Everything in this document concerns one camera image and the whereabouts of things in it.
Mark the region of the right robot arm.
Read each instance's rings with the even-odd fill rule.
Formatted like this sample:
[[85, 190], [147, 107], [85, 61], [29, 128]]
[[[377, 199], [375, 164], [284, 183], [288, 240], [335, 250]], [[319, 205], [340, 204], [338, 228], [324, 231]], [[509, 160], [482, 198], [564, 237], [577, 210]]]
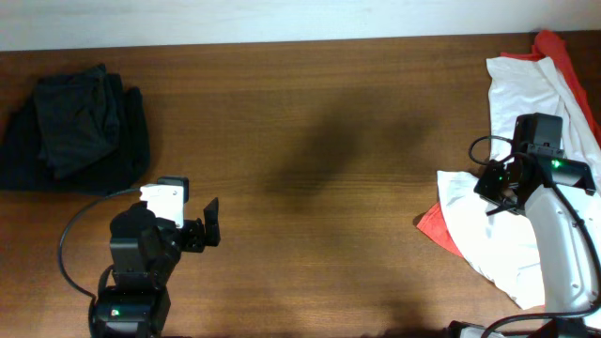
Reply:
[[600, 334], [600, 201], [588, 164], [547, 154], [515, 152], [489, 161], [476, 193], [531, 223], [545, 290], [542, 313], [513, 315], [484, 328], [454, 321], [450, 337], [500, 337], [501, 327], [544, 320], [531, 337]]

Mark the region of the white graphic t-shirt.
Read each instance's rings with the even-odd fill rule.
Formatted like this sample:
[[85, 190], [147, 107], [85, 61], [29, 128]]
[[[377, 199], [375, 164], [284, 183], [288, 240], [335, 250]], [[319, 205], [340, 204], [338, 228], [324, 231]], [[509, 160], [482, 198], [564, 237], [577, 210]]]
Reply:
[[[562, 118], [562, 143], [570, 160], [585, 161], [600, 179], [600, 146], [562, 72], [546, 57], [525, 61], [509, 57], [486, 62], [492, 79], [488, 92], [490, 157], [500, 160], [511, 147], [519, 115], [543, 113]], [[521, 309], [545, 302], [539, 253], [531, 223], [521, 215], [488, 216], [493, 205], [474, 192], [475, 176], [467, 172], [437, 173], [443, 220], [458, 251], [481, 275]]]

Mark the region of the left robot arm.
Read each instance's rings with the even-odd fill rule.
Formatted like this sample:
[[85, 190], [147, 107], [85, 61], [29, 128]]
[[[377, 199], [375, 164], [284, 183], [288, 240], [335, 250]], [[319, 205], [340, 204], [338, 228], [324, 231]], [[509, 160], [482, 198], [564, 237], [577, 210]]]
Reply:
[[182, 227], [155, 215], [146, 202], [133, 204], [110, 224], [113, 264], [101, 275], [89, 316], [91, 335], [101, 338], [160, 337], [171, 301], [168, 280], [184, 252], [201, 253], [221, 241], [219, 200], [204, 218]]

